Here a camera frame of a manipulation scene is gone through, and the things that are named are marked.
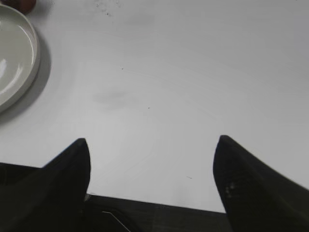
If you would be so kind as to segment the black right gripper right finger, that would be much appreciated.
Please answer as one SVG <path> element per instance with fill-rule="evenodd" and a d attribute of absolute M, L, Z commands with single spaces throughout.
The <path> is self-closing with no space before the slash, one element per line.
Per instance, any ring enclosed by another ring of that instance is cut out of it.
<path fill-rule="evenodd" d="M 307 232 L 309 191 L 227 135 L 219 138 L 213 176 L 235 232 Z"/>

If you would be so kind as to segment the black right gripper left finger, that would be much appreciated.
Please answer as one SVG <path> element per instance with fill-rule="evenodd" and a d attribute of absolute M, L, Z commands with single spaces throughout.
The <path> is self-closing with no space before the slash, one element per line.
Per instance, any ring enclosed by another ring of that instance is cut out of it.
<path fill-rule="evenodd" d="M 76 232 L 90 182 L 86 139 L 79 138 L 45 166 L 0 165 L 2 232 Z"/>

